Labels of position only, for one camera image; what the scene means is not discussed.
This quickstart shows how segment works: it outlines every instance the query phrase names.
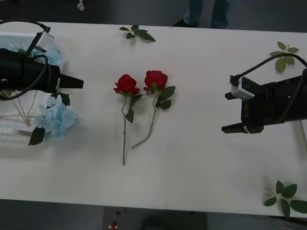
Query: shoe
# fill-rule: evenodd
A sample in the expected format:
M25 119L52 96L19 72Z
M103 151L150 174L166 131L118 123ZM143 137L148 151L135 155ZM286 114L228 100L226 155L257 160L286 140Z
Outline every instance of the shoe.
M173 27L188 27L188 28L195 28L197 26L198 26L198 24L189 25L189 24L185 23L185 21L183 19L181 19L179 22L176 22L173 25Z

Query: black cable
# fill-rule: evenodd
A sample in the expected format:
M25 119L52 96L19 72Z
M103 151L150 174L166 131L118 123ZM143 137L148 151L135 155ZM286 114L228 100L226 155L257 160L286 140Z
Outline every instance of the black cable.
M254 66L253 68L250 68L249 70L245 71L244 73L241 73L239 75L236 75L235 77L238 77L238 79L240 79L241 77L249 74L250 72L254 71L255 69L258 69L259 67L263 66L264 64L268 63L269 61L272 61L275 58L280 58L280 57L284 57L284 56L291 56L296 58L297 60L299 60L306 68L307 68L307 62L305 62L304 59L302 59L300 56L296 55L296 54L277 54L274 55L266 60L264 60L263 62L259 63L258 65Z
M27 20L27 19L7 19L7 20L2 20L2 21L0 21L0 25L1 25L1 24L5 24L5 23L12 23L12 22L32 23L32 24L35 24L35 25L40 26L40 27L43 28L44 31L46 31L47 33L49 33L49 31L50 31L50 27L45 26L45 25L42 24L42 23L38 23L38 22L35 22L35 21Z
M45 73L46 71L46 68L48 66L48 58L45 56L45 55L37 55L35 57L32 58L32 60L34 59L37 59L37 58L44 58L45 59L45 64L44 64L44 67L42 69L42 71L40 72L40 74L38 75L38 77L34 80L34 82L32 82L31 85L28 86L28 88L26 88L25 90L21 91L20 93L12 96L12 97L3 97L3 96L0 96L0 100L2 101L10 101L10 100L13 100L13 99L16 99L22 95L24 95L26 92L32 90L32 88L37 84L37 82L42 78L43 74Z
M234 78L237 78L237 79L240 79L241 77L251 73L252 71L254 71L255 69L258 69L259 67L263 66L264 64L268 63L269 61L272 61L273 59L275 58L280 58L280 57L285 57L285 56L291 56L291 57L294 57L296 58L297 60L299 60L306 68L307 68L307 62L305 62L304 59L302 59L300 56L296 55L296 54L277 54L277 55L274 55L266 60L264 60L263 62L259 63L258 65L254 66L253 68L250 68L249 70L239 74L239 75L236 75L234 76ZM297 85L297 88L295 89L294 91L294 94L292 96L292 99L291 101L288 103L287 107L284 109L283 113L280 115L280 117L277 119L276 123L280 123L280 122L283 122L285 117L287 116L289 110L291 109L301 87L302 87L302 84L304 82L304 75L302 74L302 76L300 77L300 80L298 82L298 85Z

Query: rose stem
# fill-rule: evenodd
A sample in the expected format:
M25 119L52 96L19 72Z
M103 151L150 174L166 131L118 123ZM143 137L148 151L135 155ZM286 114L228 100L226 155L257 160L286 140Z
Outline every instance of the rose stem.
M126 101L127 101L127 97L125 97L125 103L121 109L121 113L124 116L124 148L123 148L123 165L125 165L125 149L126 149L126 115L124 114L123 110L125 108L126 105Z
M155 118L155 114L156 112L158 111L158 109L156 109L155 105L154 105L154 102L155 100L157 99L157 94L154 96L154 99L153 99L153 120L152 120L152 124L150 125L150 130L149 130L149 133L147 135L147 137L142 140L141 142L137 143L136 145L132 146L131 148L134 149L136 147L138 147L139 145L141 145L142 143L144 143L145 141L148 140L148 138L150 137L150 135L152 134L152 130L153 130L153 126L154 126L154 118Z

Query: red rose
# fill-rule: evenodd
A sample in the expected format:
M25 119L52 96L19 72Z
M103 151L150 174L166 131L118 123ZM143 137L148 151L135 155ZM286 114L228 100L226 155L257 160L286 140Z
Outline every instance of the red rose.
M123 93L132 93L133 95L137 94L140 89L135 88L136 80L130 77L128 74L125 74L120 77L118 83L115 83L117 88L114 88L115 92Z
M147 71L146 78L145 78L145 84L148 87L145 87L144 90L145 91L151 90L153 87L153 83L157 85L158 89L162 90L166 86L167 76L161 71Z

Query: small red object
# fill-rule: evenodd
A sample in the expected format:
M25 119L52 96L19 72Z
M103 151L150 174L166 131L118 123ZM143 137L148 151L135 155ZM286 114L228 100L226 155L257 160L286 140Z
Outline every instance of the small red object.
M111 228L112 230L115 229L117 227L117 223L114 221L112 224L111 224Z

